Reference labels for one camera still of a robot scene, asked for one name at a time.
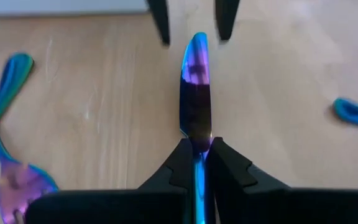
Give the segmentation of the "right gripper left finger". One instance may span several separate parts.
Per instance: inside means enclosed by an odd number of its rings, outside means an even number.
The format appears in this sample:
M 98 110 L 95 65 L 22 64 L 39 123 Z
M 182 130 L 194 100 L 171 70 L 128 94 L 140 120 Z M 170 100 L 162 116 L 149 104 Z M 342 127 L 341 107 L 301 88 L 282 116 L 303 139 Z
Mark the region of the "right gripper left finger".
M 191 222 L 191 156 L 181 139 L 136 189 L 61 190 L 29 205 L 25 224 L 185 224 Z

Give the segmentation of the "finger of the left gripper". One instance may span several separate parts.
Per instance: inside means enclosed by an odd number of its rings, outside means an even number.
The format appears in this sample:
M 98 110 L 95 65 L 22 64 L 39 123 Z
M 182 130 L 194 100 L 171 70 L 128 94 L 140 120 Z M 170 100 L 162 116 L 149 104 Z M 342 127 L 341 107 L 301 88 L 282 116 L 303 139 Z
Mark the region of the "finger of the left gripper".
M 163 45 L 170 45 L 167 0 L 146 0 Z
M 215 18 L 221 41 L 231 38 L 240 0 L 215 0 Z

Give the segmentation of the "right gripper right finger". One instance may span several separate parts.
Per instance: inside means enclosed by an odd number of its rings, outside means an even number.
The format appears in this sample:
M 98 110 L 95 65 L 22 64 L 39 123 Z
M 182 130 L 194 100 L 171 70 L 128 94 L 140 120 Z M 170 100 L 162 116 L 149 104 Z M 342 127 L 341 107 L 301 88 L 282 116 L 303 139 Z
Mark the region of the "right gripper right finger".
M 222 224 L 358 224 L 358 189 L 290 187 L 221 137 L 207 164 Z

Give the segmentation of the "iridescent rainbow knife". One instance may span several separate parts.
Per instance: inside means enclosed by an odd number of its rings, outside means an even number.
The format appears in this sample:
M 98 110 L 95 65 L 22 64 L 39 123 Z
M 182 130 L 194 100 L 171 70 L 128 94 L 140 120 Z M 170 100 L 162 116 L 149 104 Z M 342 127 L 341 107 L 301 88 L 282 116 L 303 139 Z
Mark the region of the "iridescent rainbow knife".
M 208 39 L 198 32 L 186 47 L 180 78 L 180 131 L 190 140 L 193 154 L 194 224 L 215 222 L 206 165 L 212 143 L 210 93 Z

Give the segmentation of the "iridescent rainbow fork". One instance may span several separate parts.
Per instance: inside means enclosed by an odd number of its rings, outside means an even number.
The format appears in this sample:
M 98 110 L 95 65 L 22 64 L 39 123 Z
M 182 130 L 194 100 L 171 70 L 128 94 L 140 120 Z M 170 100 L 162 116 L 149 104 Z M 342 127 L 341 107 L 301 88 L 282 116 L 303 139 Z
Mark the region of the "iridescent rainbow fork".
M 34 59 L 25 52 L 12 54 L 6 61 L 0 79 L 0 119 L 28 79 Z
M 41 196 L 58 190 L 47 172 L 14 159 L 1 138 L 0 168 L 0 216 L 3 224 L 25 224 L 28 206 Z

